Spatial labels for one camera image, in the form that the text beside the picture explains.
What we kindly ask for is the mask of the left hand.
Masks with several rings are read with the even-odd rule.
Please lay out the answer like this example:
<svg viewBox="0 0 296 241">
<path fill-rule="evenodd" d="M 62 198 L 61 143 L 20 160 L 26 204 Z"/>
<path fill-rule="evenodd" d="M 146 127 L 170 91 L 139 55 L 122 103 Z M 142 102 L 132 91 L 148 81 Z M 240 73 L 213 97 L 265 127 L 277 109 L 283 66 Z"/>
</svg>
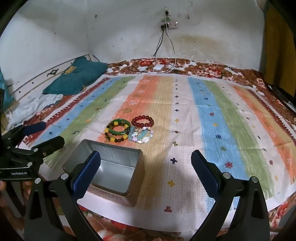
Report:
<svg viewBox="0 0 296 241">
<path fill-rule="evenodd" d="M 6 182 L 0 181 L 0 191 L 3 191 L 6 189 Z"/>
</svg>

